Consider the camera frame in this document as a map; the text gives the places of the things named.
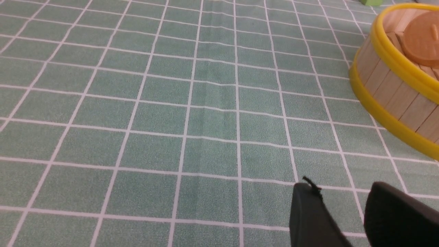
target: green object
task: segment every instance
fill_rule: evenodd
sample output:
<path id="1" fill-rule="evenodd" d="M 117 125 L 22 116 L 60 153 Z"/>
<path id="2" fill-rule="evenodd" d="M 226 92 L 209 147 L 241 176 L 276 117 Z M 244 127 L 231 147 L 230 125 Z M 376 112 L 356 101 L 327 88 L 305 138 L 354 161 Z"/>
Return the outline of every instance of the green object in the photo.
<path id="1" fill-rule="evenodd" d="M 380 6 L 383 4 L 383 0 L 360 0 L 360 2 L 366 6 Z"/>

